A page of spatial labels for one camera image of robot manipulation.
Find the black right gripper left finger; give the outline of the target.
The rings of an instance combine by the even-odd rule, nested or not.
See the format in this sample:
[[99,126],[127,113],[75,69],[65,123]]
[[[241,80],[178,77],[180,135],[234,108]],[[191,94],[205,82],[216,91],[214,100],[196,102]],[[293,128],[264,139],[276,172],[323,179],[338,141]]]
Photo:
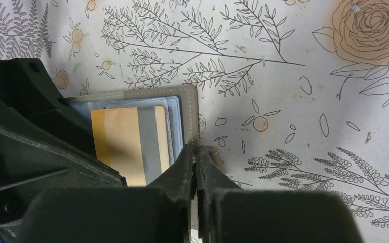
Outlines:
[[17,242],[189,242],[194,151],[145,187],[52,188],[29,206]]

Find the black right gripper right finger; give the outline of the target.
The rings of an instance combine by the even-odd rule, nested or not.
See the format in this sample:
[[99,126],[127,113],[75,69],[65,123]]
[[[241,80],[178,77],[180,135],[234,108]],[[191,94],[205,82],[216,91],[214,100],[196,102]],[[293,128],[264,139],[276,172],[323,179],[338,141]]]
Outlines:
[[329,192],[243,190],[196,154],[199,238],[203,242],[362,242],[356,223]]

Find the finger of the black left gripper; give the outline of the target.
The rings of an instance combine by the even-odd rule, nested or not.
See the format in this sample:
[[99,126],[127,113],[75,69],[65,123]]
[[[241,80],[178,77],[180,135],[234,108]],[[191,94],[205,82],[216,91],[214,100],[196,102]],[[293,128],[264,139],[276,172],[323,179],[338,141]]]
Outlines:
[[88,123],[36,58],[0,60],[0,242],[12,242],[30,203],[54,187],[124,187],[96,158]]

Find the grey card holder wallet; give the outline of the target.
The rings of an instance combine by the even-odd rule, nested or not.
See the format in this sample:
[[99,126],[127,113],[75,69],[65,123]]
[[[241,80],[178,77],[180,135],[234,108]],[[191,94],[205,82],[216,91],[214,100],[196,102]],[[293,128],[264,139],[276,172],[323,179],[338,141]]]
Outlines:
[[172,141],[170,148],[173,164],[183,146],[192,143],[199,146],[198,96],[193,86],[179,85],[164,88],[125,90],[101,94],[85,94],[68,97],[66,101],[84,117],[90,119],[90,112],[94,109],[106,107],[120,108],[123,105],[162,105],[168,115],[168,139]]

